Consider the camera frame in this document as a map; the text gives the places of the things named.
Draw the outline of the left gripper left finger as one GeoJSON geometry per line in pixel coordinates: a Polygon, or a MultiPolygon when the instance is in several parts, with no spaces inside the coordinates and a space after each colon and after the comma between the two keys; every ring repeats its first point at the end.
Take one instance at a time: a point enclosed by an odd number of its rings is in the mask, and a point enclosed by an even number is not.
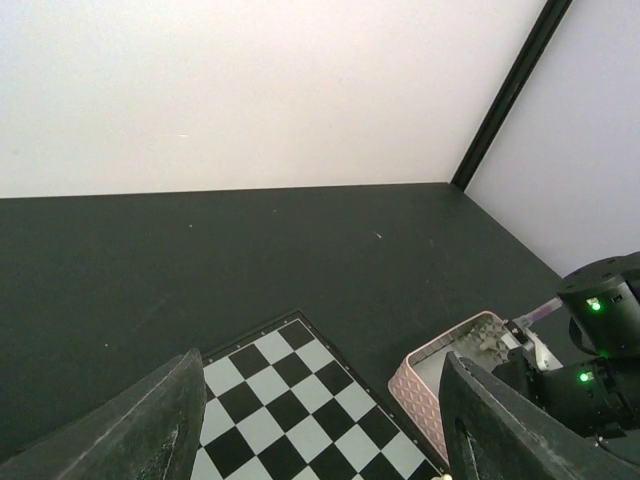
{"type": "Polygon", "coordinates": [[[207,403],[200,352],[157,368],[1,465],[3,479],[189,479],[207,403]]]}

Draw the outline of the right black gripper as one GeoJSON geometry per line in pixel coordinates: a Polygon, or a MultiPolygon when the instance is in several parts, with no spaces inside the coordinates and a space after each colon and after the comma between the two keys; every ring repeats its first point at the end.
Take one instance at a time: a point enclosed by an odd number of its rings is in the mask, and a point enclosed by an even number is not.
{"type": "Polygon", "coordinates": [[[492,374],[528,400],[539,400],[542,393],[542,372],[529,361],[525,349],[512,349],[505,363],[496,366],[492,374]]]}

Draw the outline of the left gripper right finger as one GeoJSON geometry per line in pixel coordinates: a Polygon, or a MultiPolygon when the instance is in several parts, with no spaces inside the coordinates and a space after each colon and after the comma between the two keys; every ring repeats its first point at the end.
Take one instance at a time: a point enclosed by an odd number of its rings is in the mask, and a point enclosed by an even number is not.
{"type": "Polygon", "coordinates": [[[501,380],[449,352],[439,402],[455,479],[637,479],[501,380]]]}

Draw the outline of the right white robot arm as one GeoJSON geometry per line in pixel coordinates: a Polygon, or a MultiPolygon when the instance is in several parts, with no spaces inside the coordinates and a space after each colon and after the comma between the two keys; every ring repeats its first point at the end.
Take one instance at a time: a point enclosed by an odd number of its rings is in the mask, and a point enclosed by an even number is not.
{"type": "Polygon", "coordinates": [[[575,270],[557,297],[572,343],[591,359],[544,371],[518,347],[492,374],[582,437],[624,437],[639,428],[639,254],[575,270]]]}

